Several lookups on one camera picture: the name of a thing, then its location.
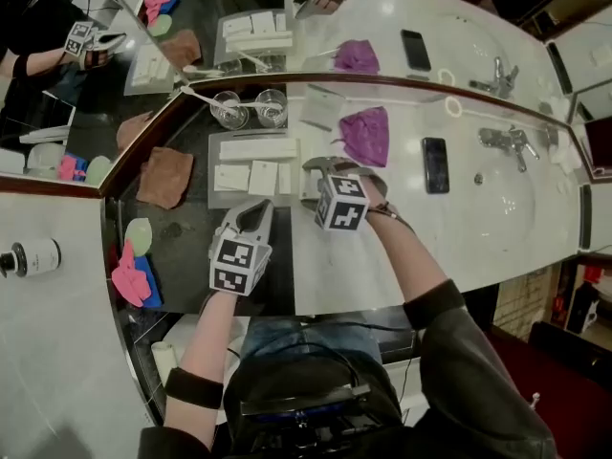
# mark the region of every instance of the toothbrush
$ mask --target toothbrush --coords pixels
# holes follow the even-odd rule
[[[224,105],[221,102],[214,100],[212,98],[208,98],[208,97],[201,96],[200,94],[196,94],[195,91],[191,87],[187,87],[186,85],[183,85],[181,87],[181,92],[189,96],[197,97],[199,100],[203,100],[209,105],[214,105],[215,107],[219,107],[219,109],[223,109],[224,111],[229,112],[233,116],[238,115],[238,112],[232,109],[231,107],[228,107],[227,105]]]
[[[282,105],[274,102],[238,102],[238,100],[228,100],[226,105],[228,107],[268,107],[269,109],[273,109],[275,111],[283,110]]]
[[[192,73],[192,74],[197,74],[197,75],[209,75],[211,77],[222,77],[223,76],[223,72],[221,70],[198,70],[195,66],[193,65],[186,65],[183,68],[183,71],[185,73]]]
[[[255,64],[256,66],[263,68],[266,71],[269,71],[272,66],[267,65],[266,63],[264,63],[261,59],[257,59],[254,56],[251,55],[247,55],[246,53],[243,53],[242,51],[238,51],[236,49],[233,50],[235,53],[237,53],[239,56],[244,57],[245,59],[247,59],[248,61],[250,61],[251,63]]]

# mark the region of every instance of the cabinet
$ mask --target cabinet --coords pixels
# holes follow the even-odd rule
[[[609,356],[606,361],[604,354],[590,353],[584,348],[588,342],[548,323],[534,325],[529,344],[494,328],[488,338],[520,394],[528,402],[534,393],[540,394],[535,410],[552,430],[559,456],[610,457],[612,377],[607,375],[606,390],[592,380],[593,375],[589,379],[584,374],[593,363],[589,359],[600,359],[591,367],[603,372]]]

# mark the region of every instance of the black phone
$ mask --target black phone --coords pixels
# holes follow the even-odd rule
[[[403,30],[401,32],[404,43],[405,55],[408,58],[408,66],[420,72],[430,72],[431,63],[427,56],[425,41],[419,33]]]
[[[442,138],[423,138],[425,185],[430,194],[446,194],[450,190],[448,179],[447,142]]]

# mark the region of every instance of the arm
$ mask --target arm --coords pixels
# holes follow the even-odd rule
[[[236,299],[236,295],[215,293],[205,306],[180,364],[181,369],[196,379],[223,383]],[[217,409],[168,396],[164,426],[142,431],[139,458],[209,457],[217,413]]]
[[[371,204],[383,203],[371,181],[362,180]],[[425,246],[389,216],[370,212],[367,220],[398,277],[406,315],[421,330],[421,380],[431,410],[417,430],[459,437],[476,456],[485,449],[505,457],[555,457],[551,432],[518,394],[463,297]]]
[[[15,61],[19,56],[7,51],[6,55],[0,61],[0,75],[7,78],[13,77],[13,68]],[[34,53],[28,58],[27,73],[28,77],[48,72],[53,68],[73,61],[73,57],[65,55],[62,48],[43,53]]]
[[[0,49],[0,76],[6,78],[14,77],[14,66],[17,61],[18,55],[15,55],[10,50],[6,51],[4,57],[1,57]],[[85,58],[85,64],[87,67],[92,65],[92,52],[88,51]],[[68,63],[78,63],[78,57],[68,55],[64,53],[63,48],[57,48],[56,50],[45,51],[43,53],[33,53],[28,56],[28,64],[26,66],[26,73],[28,77],[34,75],[41,75],[50,72],[53,68]],[[103,66],[108,62],[108,53],[99,52],[98,65]]]
[[[236,295],[225,293],[216,293],[210,298],[181,359],[182,369],[200,378],[223,382],[236,299]],[[217,412],[168,397],[164,426],[193,435],[210,450]]]

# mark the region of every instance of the white bottle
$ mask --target white bottle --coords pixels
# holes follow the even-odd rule
[[[61,264],[61,250],[52,239],[13,243],[11,251],[0,253],[0,273],[14,273],[18,277],[30,277],[54,271]]]

